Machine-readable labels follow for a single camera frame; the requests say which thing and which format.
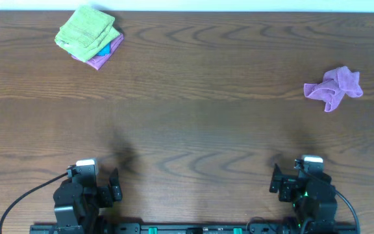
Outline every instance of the wooden table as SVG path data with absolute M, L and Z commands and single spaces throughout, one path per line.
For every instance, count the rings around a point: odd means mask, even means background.
M 0 217 L 97 157 L 119 168 L 113 220 L 280 220 L 293 214 L 268 192 L 273 165 L 292 173 L 312 153 L 374 233 L 374 14 L 109 12 L 125 41 L 100 71 L 54 43 L 71 14 L 0 12 Z M 304 98 L 343 65 L 363 97 L 331 113 Z M 15 206 L 3 233 L 54 222 L 59 183 Z M 336 218 L 353 222 L 341 201 Z

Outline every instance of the white background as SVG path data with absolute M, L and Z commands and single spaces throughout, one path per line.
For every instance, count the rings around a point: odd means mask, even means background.
M 305 11 L 374 12 L 374 0 L 0 0 L 0 10 Z

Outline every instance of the folded green cloth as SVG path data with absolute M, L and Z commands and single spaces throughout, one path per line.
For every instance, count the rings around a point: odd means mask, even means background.
M 61 26 L 55 42 L 79 60 L 87 62 L 119 36 L 112 26 L 114 21 L 115 18 L 108 14 L 90 6 L 81 6 Z

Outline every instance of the wood grain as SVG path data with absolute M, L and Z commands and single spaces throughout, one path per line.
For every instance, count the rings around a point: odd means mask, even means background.
M 119 168 L 112 220 L 280 220 L 274 163 L 325 158 L 363 233 L 374 233 L 374 14 L 108 12 L 125 41 L 100 70 L 54 43 L 72 12 L 0 12 L 0 217 L 67 165 Z M 303 83 L 347 65 L 364 96 L 332 113 Z M 8 215 L 4 233 L 54 222 L 59 183 Z M 339 201 L 338 220 L 352 222 Z

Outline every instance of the black cable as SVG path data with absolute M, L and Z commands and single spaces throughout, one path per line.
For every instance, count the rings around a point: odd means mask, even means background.
M 308 222 L 312 222 L 312 221 L 314 221 L 312 218 L 310 217 L 306 218 L 303 222 L 303 225 L 301 226 L 301 231 L 299 232 L 299 234 L 304 234 L 305 228 L 308 225 Z
M 330 188 L 331 188 L 331 189 L 332 189 L 332 190 L 333 190 L 333 191 L 334 191 L 334 192 L 335 192 L 335 193 L 336 193 L 336 194 L 337 194 L 337 195 L 338 195 L 338 196 L 343 200 L 343 202 L 344 202 L 344 203 L 348 206 L 348 208 L 350 209 L 351 214 L 353 215 L 353 218 L 355 218 L 356 231 L 357 231 L 357 234 L 360 234 L 360 222 L 358 221 L 358 217 L 357 217 L 357 214 L 356 214 L 355 208 L 353 208 L 353 206 L 350 204 L 349 200 L 347 200 L 347 198 L 345 198 L 345 197 L 343 196 L 343 194 L 341 194 L 340 192 L 338 192 L 337 189 L 334 188 L 332 185 L 330 185 L 330 184 L 328 184 L 328 183 L 326 183 L 326 182 L 324 182 L 324 181 L 318 179 L 317 177 L 313 176 L 312 174 L 310 174 L 310 173 L 308 173 L 308 172 L 305 172 L 304 170 L 302 170 L 302 169 L 300 169 L 300 168 L 299 168 L 299 170 L 300 170 L 302 173 L 308 175 L 309 177 L 311 177 L 311 178 L 313 178 L 313 179 L 319 181 L 320 183 L 329 186 L 329 187 L 330 187 Z
M 29 195 L 30 193 L 34 192 L 35 190 L 38 190 L 38 189 L 40 189 L 40 188 L 42 188 L 42 187 L 44 187 L 44 186 L 46 186 L 46 185 L 49 185 L 49 184 L 51 184 L 52 182 L 54 182 L 54 181 L 60 179 L 61 177 L 66 176 L 66 175 L 67 175 L 67 173 L 62 174 L 62 175 L 59 175 L 59 176 L 57 176 L 56 178 L 54 178 L 54 179 L 52 179 L 52 180 L 49 180 L 49 181 L 45 182 L 45 183 L 42 184 L 42 185 L 38 185 L 37 187 L 31 189 L 30 191 L 24 193 L 24 194 L 21 195 L 19 198 L 17 198 L 17 200 L 15 200 L 15 201 L 14 201 L 14 202 L 13 202 L 13 203 L 12 203 L 12 204 L 7 208 L 7 209 L 6 209 L 6 211 L 4 212 L 3 216 L 1 217 L 1 220 L 0 220 L 0 234 L 3 234 L 3 223 L 4 223 L 4 220 L 5 220 L 6 216 L 7 216 L 7 214 L 11 211 L 11 209 L 12 209 L 12 208 L 13 208 L 13 207 L 14 207 L 14 206 L 19 202 L 19 201 L 21 201 L 23 198 L 25 198 L 27 195 Z
M 255 220 L 255 219 L 260 219 L 260 220 L 262 220 L 265 224 L 268 225 L 268 227 L 269 227 L 272 231 L 274 231 L 275 233 L 278 233 L 278 227 L 277 227 L 276 229 L 273 228 L 272 225 L 271 225 L 268 221 L 266 221 L 265 218 L 262 218 L 262 217 L 259 217 L 259 216 L 255 216 L 255 217 L 252 217 L 252 218 L 249 219 L 249 221 L 248 221 L 247 224 L 246 224 L 246 229 L 245 229 L 245 231 L 248 231 L 248 228 L 247 228 L 247 227 L 248 227 L 249 224 L 250 224 L 253 220 Z

